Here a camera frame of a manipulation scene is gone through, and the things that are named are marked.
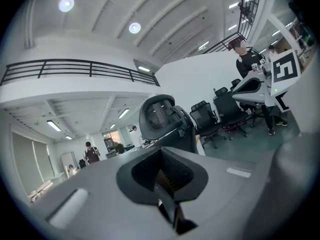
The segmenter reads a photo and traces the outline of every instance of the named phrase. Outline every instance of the office chair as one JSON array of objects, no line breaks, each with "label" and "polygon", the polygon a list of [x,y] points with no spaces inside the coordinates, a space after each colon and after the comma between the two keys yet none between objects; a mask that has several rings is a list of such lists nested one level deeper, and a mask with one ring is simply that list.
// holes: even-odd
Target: office chair
[{"label": "office chair", "polygon": [[218,130],[221,128],[221,124],[218,123],[217,115],[214,115],[212,112],[210,103],[203,100],[193,105],[191,107],[190,116],[196,123],[198,134],[201,137],[204,137],[204,143],[202,144],[202,147],[207,142],[212,141],[214,148],[217,149],[218,147],[213,138],[215,136],[221,136],[221,134],[218,132]]},{"label": "office chair", "polygon": [[189,115],[175,105],[170,95],[147,99],[140,109],[139,126],[146,140],[158,140],[154,147],[172,147],[197,154],[196,130]]},{"label": "office chair", "polygon": [[231,91],[223,87],[217,90],[215,94],[213,103],[221,119],[222,130],[230,133],[231,130],[238,129],[245,137],[248,137],[247,132],[241,128],[241,125],[245,123],[249,115],[238,107],[237,102],[232,98]]},{"label": "office chair", "polygon": [[[233,80],[233,81],[231,82],[231,84],[232,84],[232,87],[230,88],[231,92],[234,91],[234,89],[237,87],[237,85],[238,85],[240,82],[241,82],[241,80],[238,79],[238,78],[235,79],[235,80]],[[248,104],[243,104],[243,103],[241,103],[241,102],[240,102],[239,105],[240,105],[240,107],[241,107],[244,111],[247,111],[248,109],[251,110],[251,119],[253,119],[253,120],[252,120],[252,124],[250,125],[251,128],[253,128],[253,127],[256,126],[256,119],[257,119],[257,118],[264,118],[262,111],[260,111],[259,113],[257,112],[257,110],[259,109],[259,108],[257,109],[257,106],[252,106],[252,105],[248,105]]]}]

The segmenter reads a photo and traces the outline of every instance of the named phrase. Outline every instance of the man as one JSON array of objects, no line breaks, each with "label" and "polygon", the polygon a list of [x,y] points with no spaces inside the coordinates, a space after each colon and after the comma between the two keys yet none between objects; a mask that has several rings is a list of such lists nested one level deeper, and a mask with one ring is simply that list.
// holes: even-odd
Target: man
[{"label": "man", "polygon": [[74,168],[74,166],[72,164],[69,164],[69,172],[71,173],[71,175],[76,175],[78,173],[78,170]]},{"label": "man", "polygon": [[88,164],[92,164],[101,160],[99,150],[94,146],[91,146],[91,143],[87,141],[85,143],[86,151],[84,152],[84,159]]},{"label": "man", "polygon": [[131,140],[135,148],[141,150],[141,133],[138,131],[138,128],[134,125],[132,126],[132,131],[130,132]]},{"label": "man", "polygon": [[[234,51],[239,54],[239,58],[236,60],[235,64],[242,78],[245,78],[248,74],[251,74],[253,72],[252,64],[261,65],[259,55],[252,51],[247,51],[246,45],[244,43],[241,43],[240,40],[236,40],[231,44],[231,46]],[[264,105],[262,106],[262,112],[266,125],[268,126],[268,134],[270,136],[276,134],[274,130],[274,122],[277,126],[288,125],[288,123],[279,116],[274,116],[273,122],[273,118],[270,115],[270,112]]]},{"label": "man", "polygon": [[269,62],[271,62],[271,58],[277,55],[278,53],[276,52],[276,49],[272,44],[269,45],[268,50],[269,50],[268,60]]}]

